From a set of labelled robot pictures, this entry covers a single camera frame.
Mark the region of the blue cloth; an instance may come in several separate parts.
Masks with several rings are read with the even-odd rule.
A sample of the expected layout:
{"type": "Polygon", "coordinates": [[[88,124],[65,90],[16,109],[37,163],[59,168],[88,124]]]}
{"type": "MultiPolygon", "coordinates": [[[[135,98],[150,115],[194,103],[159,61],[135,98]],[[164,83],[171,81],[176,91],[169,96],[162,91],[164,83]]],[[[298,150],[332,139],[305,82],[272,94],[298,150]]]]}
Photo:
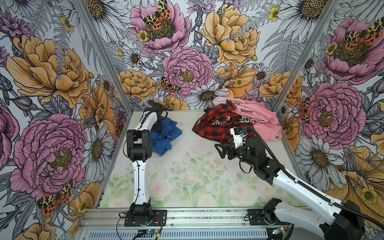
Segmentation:
{"type": "Polygon", "coordinates": [[[150,133],[154,153],[163,156],[172,149],[171,142],[182,135],[182,131],[177,127],[177,124],[177,122],[166,118],[162,121],[161,132],[150,133]]]}

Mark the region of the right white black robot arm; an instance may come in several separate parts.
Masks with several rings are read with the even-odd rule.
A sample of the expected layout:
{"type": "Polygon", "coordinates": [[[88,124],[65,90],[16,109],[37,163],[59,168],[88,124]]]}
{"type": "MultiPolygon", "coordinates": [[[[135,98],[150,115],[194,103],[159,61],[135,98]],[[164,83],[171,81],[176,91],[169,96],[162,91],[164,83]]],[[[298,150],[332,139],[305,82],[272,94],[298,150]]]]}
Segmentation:
{"type": "Polygon", "coordinates": [[[307,210],[290,206],[277,198],[270,199],[255,219],[270,225],[287,223],[312,232],[324,240],[360,240],[365,225],[360,208],[351,201],[330,197],[289,172],[268,145],[250,138],[242,146],[216,144],[221,158],[238,159],[251,167],[256,176],[304,203],[307,210]]]}

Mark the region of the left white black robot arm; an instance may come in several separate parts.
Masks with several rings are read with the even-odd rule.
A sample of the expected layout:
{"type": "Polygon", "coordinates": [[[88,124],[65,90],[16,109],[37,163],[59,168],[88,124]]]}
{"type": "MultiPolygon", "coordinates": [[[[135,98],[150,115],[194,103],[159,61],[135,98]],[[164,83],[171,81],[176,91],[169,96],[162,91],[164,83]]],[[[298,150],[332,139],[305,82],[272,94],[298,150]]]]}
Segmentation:
{"type": "Polygon", "coordinates": [[[127,217],[140,225],[149,225],[152,218],[152,206],[149,183],[146,177],[147,163],[153,154],[151,131],[161,132],[162,113],[167,108],[159,103],[144,110],[142,118],[134,129],[127,130],[126,157],[132,162],[134,170],[134,197],[127,217]]]}

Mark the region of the red black plaid shirt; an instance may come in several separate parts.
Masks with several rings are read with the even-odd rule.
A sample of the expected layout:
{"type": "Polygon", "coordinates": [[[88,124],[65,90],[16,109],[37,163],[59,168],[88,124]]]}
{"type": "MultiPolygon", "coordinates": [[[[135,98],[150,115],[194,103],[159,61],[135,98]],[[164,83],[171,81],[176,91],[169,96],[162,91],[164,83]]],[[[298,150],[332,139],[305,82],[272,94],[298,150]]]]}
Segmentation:
{"type": "Polygon", "coordinates": [[[243,117],[235,112],[237,107],[232,101],[219,104],[214,108],[207,108],[205,114],[197,120],[192,131],[200,137],[220,144],[229,144],[233,141],[230,129],[244,129],[245,126],[254,125],[254,119],[243,117]]]}

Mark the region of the pink shirt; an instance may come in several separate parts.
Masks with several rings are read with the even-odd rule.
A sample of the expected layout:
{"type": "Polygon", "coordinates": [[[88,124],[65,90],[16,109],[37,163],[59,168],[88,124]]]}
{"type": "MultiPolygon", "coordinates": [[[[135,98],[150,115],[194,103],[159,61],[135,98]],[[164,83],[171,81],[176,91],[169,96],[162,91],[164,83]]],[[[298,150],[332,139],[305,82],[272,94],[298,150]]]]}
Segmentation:
{"type": "Polygon", "coordinates": [[[263,103],[241,99],[230,99],[235,105],[235,113],[240,115],[240,123],[251,124],[264,141],[277,141],[282,138],[282,127],[277,113],[268,110],[263,103]]]}

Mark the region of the light lilac shirt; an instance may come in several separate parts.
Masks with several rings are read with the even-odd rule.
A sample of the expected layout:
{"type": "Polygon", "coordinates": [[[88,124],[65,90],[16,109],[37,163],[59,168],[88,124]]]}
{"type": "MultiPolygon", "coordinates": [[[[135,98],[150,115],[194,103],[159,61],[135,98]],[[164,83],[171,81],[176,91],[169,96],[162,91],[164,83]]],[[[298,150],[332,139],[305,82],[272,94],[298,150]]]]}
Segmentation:
{"type": "Polygon", "coordinates": [[[226,104],[228,103],[229,101],[234,101],[236,100],[236,98],[228,98],[228,97],[216,97],[214,100],[213,100],[213,105],[214,107],[220,105],[220,104],[226,104]]]}

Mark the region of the small green circuit board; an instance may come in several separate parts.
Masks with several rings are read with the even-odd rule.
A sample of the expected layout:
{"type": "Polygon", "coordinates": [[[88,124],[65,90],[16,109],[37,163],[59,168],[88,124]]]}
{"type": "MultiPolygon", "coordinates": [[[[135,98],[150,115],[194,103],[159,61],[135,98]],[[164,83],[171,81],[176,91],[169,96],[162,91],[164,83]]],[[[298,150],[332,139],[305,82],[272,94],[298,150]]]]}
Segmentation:
{"type": "Polygon", "coordinates": [[[273,235],[279,235],[279,234],[284,234],[286,232],[284,227],[280,227],[277,229],[272,230],[271,234],[273,235]]]}

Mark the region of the aluminium front rail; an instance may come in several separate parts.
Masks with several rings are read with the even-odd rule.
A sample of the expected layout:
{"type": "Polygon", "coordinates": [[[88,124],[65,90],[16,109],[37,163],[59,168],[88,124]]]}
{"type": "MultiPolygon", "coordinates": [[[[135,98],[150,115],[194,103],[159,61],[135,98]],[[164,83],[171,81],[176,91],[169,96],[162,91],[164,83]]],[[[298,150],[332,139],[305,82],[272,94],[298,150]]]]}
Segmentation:
{"type": "MultiPolygon", "coordinates": [[[[251,228],[245,216],[249,207],[239,208],[166,208],[167,220],[164,229],[223,229],[251,228]]],[[[128,208],[90,209],[80,223],[80,230],[123,230],[128,208]]]]}

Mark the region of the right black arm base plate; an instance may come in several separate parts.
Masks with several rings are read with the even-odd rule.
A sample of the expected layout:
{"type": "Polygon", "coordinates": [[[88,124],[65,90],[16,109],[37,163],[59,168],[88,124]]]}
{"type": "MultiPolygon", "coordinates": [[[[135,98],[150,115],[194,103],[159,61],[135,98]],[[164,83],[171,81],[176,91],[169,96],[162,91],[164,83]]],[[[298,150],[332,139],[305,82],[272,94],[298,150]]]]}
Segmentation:
{"type": "Polygon", "coordinates": [[[286,226],[289,223],[281,222],[273,212],[264,209],[248,209],[244,221],[251,226],[286,226]]]}

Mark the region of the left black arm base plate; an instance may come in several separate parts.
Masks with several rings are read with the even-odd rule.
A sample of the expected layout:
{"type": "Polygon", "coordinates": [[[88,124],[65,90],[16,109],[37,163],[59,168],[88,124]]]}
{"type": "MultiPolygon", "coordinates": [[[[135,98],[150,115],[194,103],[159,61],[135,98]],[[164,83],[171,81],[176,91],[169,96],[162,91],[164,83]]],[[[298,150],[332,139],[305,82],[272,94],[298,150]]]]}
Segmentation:
{"type": "Polygon", "coordinates": [[[152,210],[149,213],[136,214],[129,211],[125,217],[125,227],[164,227],[167,222],[167,210],[152,210]]]}

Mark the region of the left aluminium corner post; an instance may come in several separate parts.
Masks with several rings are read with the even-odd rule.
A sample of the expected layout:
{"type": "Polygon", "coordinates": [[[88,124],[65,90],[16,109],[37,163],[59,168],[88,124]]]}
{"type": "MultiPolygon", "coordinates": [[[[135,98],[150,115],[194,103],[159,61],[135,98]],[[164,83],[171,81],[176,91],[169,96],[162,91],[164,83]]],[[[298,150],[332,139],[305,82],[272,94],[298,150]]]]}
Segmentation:
{"type": "Polygon", "coordinates": [[[118,78],[117,71],[115,70],[113,63],[108,55],[108,52],[105,48],[105,45],[103,43],[103,39],[101,38],[99,34],[99,30],[94,23],[92,16],[88,10],[88,7],[85,3],[85,1],[74,1],[75,9],[78,11],[78,14],[80,15],[80,19],[87,30],[88,38],[93,42],[94,47],[106,69],[107,74],[109,75],[112,83],[115,86],[115,89],[117,91],[117,94],[124,106],[124,109],[126,113],[131,116],[133,109],[132,106],[129,103],[129,100],[126,96],[126,93],[122,87],[122,84],[118,78]]]}

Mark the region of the aluminium corner post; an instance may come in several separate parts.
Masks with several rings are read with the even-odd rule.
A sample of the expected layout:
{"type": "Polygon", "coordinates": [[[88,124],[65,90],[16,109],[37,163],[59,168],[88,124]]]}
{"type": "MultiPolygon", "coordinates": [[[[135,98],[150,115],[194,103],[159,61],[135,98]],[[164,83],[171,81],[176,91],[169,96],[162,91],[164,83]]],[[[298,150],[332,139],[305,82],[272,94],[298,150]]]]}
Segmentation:
{"type": "Polygon", "coordinates": [[[122,84],[118,78],[117,71],[115,70],[113,63],[108,55],[108,52],[105,48],[105,45],[103,43],[103,39],[101,38],[99,34],[99,30],[94,23],[92,16],[88,10],[88,7],[85,3],[85,1],[74,1],[75,9],[78,11],[78,14],[80,15],[80,19],[87,30],[88,38],[93,42],[94,47],[106,69],[107,74],[109,75],[112,83],[115,86],[115,89],[117,91],[117,94],[124,106],[124,109],[126,113],[131,116],[133,109],[132,106],[129,103],[129,100],[126,96],[126,93],[122,87],[122,84]]]}
{"type": "Polygon", "coordinates": [[[286,97],[290,93],[291,88],[293,87],[294,83],[296,82],[302,67],[304,66],[307,58],[310,56],[310,51],[315,47],[316,43],[320,39],[321,35],[323,34],[326,27],[329,25],[331,18],[333,17],[334,13],[336,12],[339,4],[342,1],[340,0],[334,0],[334,1],[328,1],[323,13],[320,16],[320,19],[316,23],[314,27],[314,31],[309,34],[308,41],[306,42],[303,50],[301,51],[297,62],[295,63],[288,80],[285,84],[285,86],[282,88],[281,93],[276,99],[276,102],[273,106],[273,112],[277,112],[280,106],[285,101],[286,97]]]}

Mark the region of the right aluminium corner post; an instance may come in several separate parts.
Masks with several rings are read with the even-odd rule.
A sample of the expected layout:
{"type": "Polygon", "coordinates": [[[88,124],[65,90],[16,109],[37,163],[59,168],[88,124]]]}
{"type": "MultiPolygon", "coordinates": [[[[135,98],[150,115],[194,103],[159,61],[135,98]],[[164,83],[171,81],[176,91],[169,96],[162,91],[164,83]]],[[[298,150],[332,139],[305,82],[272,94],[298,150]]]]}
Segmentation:
{"type": "Polygon", "coordinates": [[[273,112],[277,112],[280,106],[285,101],[286,97],[290,93],[291,88],[293,87],[294,83],[296,82],[302,67],[304,66],[307,58],[310,56],[310,51],[315,47],[316,43],[320,39],[321,35],[323,34],[326,27],[329,25],[331,18],[333,17],[334,13],[336,12],[339,4],[342,1],[340,0],[334,0],[334,1],[328,1],[323,13],[320,16],[320,19],[316,23],[314,27],[314,31],[309,34],[308,41],[306,42],[303,50],[301,51],[297,62],[295,63],[288,80],[285,84],[285,86],[282,88],[281,93],[276,99],[276,102],[273,106],[273,112]]]}

